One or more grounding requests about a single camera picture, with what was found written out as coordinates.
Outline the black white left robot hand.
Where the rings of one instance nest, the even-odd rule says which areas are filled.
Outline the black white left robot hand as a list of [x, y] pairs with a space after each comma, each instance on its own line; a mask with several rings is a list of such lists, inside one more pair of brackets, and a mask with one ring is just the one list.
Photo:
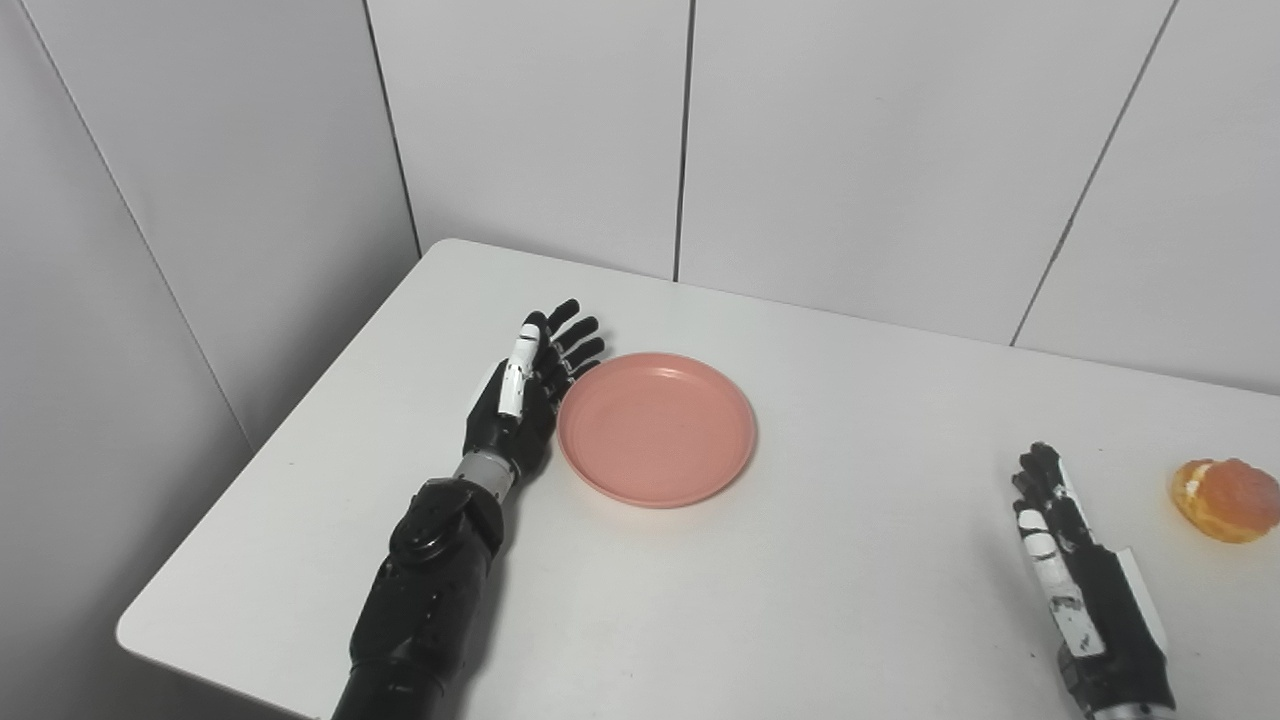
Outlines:
[[517, 482], [536, 477], [566, 395], [602, 363], [605, 341], [599, 329], [599, 320], [581, 314], [576, 299], [548, 314], [530, 313], [467, 416], [463, 452], [500, 459]]

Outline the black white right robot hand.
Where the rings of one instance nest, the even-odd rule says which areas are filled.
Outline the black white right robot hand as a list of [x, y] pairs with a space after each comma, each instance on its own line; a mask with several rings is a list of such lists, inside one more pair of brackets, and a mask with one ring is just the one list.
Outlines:
[[1132, 550], [1101, 543], [1056, 448], [1011, 478], [1018, 532], [1061, 638], [1057, 667], [1084, 719], [1175, 719], [1167, 635]]

